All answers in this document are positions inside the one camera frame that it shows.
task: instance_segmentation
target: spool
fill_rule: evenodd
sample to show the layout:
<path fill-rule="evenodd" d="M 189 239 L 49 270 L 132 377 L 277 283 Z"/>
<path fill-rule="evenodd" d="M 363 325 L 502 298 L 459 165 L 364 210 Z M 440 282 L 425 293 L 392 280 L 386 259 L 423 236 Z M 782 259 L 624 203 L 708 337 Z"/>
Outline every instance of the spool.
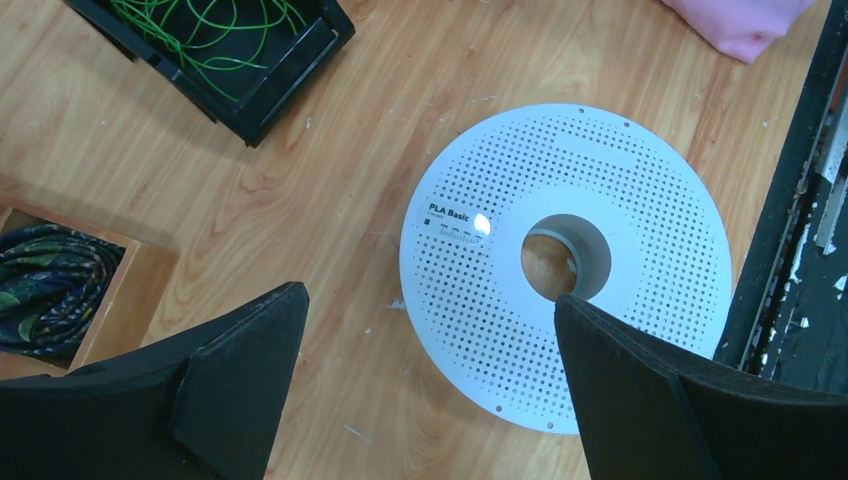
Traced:
<path fill-rule="evenodd" d="M 480 407 L 534 430 L 579 433 L 554 331 L 556 294 L 546 298 L 528 280 L 528 264 L 540 263 L 528 243 L 559 245 L 575 295 L 712 357 L 731 260 L 697 174 L 626 118 L 583 105 L 522 107 L 475 125 L 436 158 L 401 235 L 415 332 Z"/>

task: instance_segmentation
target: dark green fabric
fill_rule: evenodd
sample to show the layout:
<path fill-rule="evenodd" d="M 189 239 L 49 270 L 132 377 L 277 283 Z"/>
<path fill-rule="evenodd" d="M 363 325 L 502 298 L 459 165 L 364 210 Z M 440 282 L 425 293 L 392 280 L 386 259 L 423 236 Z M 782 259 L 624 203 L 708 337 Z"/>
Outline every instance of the dark green fabric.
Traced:
<path fill-rule="evenodd" d="M 73 356 L 123 254 L 54 224 L 0 236 L 0 350 Z"/>

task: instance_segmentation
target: folded cloth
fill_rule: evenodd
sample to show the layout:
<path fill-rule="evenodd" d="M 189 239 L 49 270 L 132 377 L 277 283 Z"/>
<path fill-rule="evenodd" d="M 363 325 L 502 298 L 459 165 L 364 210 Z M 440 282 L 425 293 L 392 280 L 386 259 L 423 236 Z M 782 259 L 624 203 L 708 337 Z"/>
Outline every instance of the folded cloth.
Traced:
<path fill-rule="evenodd" d="M 753 63 L 813 0 L 663 0 L 716 50 Z"/>
<path fill-rule="evenodd" d="M 0 350 L 72 356 L 123 254 L 53 224 L 0 236 Z"/>

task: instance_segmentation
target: green wire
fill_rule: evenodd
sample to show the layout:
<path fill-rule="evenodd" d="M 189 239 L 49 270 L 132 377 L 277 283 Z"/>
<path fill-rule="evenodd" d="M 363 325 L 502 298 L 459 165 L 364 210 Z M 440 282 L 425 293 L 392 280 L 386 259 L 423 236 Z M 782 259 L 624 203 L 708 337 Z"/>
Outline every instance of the green wire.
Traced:
<path fill-rule="evenodd" d="M 289 27 L 291 27 L 292 33 L 297 35 L 297 26 L 295 25 L 292 16 L 296 17 L 300 24 L 304 26 L 306 25 L 306 20 L 304 20 L 300 12 L 298 12 L 297 9 L 286 0 L 256 0 L 262 8 L 264 23 L 258 25 L 238 25 L 237 0 L 230 0 L 230 4 L 233 8 L 232 19 L 228 22 L 229 25 L 222 25 L 212 22 L 206 18 L 209 12 L 219 3 L 219 1 L 221 0 L 209 1 L 206 8 L 202 11 L 197 10 L 192 0 L 111 0 L 111 4 L 118 17 L 130 26 L 137 28 L 145 40 L 160 41 L 169 52 L 177 55 L 180 66 L 183 69 L 185 69 L 187 65 L 191 66 L 194 71 L 200 75 L 210 87 L 212 87 L 213 90 L 232 102 L 237 103 L 238 99 L 224 92 L 220 87 L 212 82 L 206 73 L 204 73 L 204 70 L 232 72 L 242 68 L 266 69 L 268 68 L 267 66 L 254 62 L 262 54 L 265 43 L 268 40 L 268 31 L 283 22 L 287 22 Z M 271 20 L 271 15 L 268 12 L 269 3 L 280 11 L 279 18 L 274 21 Z M 168 33 L 167 29 L 168 20 L 170 20 L 175 9 L 181 4 L 185 5 L 197 18 L 197 23 L 195 24 L 194 29 L 185 41 L 180 41 L 174 35 Z M 157 22 L 154 20 L 154 17 L 156 17 L 160 12 L 162 12 L 161 19 Z M 202 26 L 220 30 L 221 33 L 213 40 L 204 44 L 194 45 L 194 39 L 200 32 L 200 28 Z M 256 51 L 254 51 L 247 60 L 216 56 L 200 62 L 188 53 L 189 51 L 199 51 L 213 47 L 223 41 L 232 32 L 251 30 L 261 30 L 262 37 Z"/>

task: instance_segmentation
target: pink cloth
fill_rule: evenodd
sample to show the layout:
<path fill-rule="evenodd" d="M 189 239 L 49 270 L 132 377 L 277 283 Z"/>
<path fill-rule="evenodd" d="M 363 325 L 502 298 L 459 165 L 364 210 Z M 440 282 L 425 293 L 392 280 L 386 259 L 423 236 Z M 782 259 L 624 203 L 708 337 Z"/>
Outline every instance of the pink cloth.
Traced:
<path fill-rule="evenodd" d="M 814 0 L 663 0 L 718 51 L 753 63 Z"/>

